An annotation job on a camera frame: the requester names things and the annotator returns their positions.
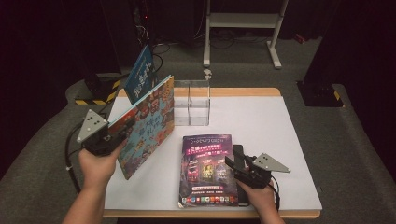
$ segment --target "stand leg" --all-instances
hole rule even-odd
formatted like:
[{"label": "stand leg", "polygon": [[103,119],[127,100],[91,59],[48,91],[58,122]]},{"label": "stand leg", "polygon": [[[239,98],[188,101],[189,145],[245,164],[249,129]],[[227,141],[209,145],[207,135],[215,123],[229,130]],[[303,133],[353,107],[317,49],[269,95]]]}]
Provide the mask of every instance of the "stand leg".
[{"label": "stand leg", "polygon": [[204,67],[210,66],[210,0],[207,0]]},{"label": "stand leg", "polygon": [[277,36],[279,35],[280,27],[282,26],[283,17],[285,16],[286,7],[288,6],[289,0],[284,0],[282,4],[282,8],[280,9],[279,16],[276,21],[276,27],[274,30],[273,38],[271,41],[267,41],[267,46],[271,54],[271,58],[274,63],[274,67],[276,69],[281,69],[282,64],[280,63],[279,57],[277,57],[277,53],[275,50],[275,44],[277,41]]}]

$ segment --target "hardcover book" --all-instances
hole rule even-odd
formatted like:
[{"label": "hardcover book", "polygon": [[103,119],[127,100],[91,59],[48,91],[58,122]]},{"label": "hardcover book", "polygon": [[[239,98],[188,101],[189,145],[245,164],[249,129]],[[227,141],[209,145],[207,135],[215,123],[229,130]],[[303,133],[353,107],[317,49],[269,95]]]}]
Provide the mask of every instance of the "hardcover book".
[{"label": "hardcover book", "polygon": [[201,134],[183,137],[179,185],[180,208],[238,206],[233,170],[225,164],[233,159],[230,134]]},{"label": "hardcover book", "polygon": [[142,96],[148,93],[158,83],[154,62],[149,50],[145,46],[139,54],[134,67],[131,70],[126,82],[125,92],[131,104],[137,102]]},{"label": "hardcover book", "polygon": [[128,125],[128,143],[119,155],[120,168],[126,179],[174,130],[174,106],[174,78],[169,76],[110,124],[109,132],[115,133],[134,123]]}]

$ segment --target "transparent plastic container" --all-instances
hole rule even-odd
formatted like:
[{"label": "transparent plastic container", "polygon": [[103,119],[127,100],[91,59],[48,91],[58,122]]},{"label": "transparent plastic container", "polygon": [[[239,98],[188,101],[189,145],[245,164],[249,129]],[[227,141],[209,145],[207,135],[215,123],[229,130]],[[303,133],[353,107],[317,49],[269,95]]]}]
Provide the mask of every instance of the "transparent plastic container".
[{"label": "transparent plastic container", "polygon": [[175,80],[174,93],[176,126],[209,125],[209,81]]}]

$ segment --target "book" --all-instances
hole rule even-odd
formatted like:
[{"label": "book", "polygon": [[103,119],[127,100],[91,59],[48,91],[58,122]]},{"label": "book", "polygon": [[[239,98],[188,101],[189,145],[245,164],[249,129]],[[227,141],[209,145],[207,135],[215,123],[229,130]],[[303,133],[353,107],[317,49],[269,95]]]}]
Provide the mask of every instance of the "book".
[{"label": "book", "polygon": [[174,130],[174,107],[174,77],[168,76],[109,125],[108,131],[116,133],[134,122],[126,131],[128,142],[118,157],[126,179]]},{"label": "book", "polygon": [[225,164],[233,159],[230,134],[200,134],[183,137],[180,171],[180,208],[238,206],[233,170]]},{"label": "book", "polygon": [[126,79],[124,89],[131,104],[134,104],[157,84],[158,78],[151,51],[149,46],[145,46]]}]

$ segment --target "table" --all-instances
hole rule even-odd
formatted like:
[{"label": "table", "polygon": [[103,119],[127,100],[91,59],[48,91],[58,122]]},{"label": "table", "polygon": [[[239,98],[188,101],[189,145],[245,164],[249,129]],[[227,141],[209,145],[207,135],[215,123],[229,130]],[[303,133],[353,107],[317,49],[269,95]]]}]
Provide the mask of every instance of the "table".
[{"label": "table", "polygon": [[274,29],[272,39],[267,41],[267,48],[274,63],[274,68],[281,69],[279,57],[277,56],[275,44],[279,35],[280,27],[285,16],[289,0],[283,0],[279,13],[211,13],[210,0],[207,0],[204,67],[210,66],[210,28],[211,27],[237,27],[237,28],[271,28]]},{"label": "table", "polygon": [[[182,91],[175,89],[175,97]],[[291,169],[273,173],[280,186],[282,217],[315,218],[322,209],[288,110],[275,88],[212,88],[208,126],[176,126],[129,179],[117,165],[106,191],[105,217],[254,218],[248,207],[177,206],[181,139],[200,133],[230,133],[234,144],[244,146],[249,156],[265,152]],[[109,121],[131,104],[122,91],[116,98]]]}]

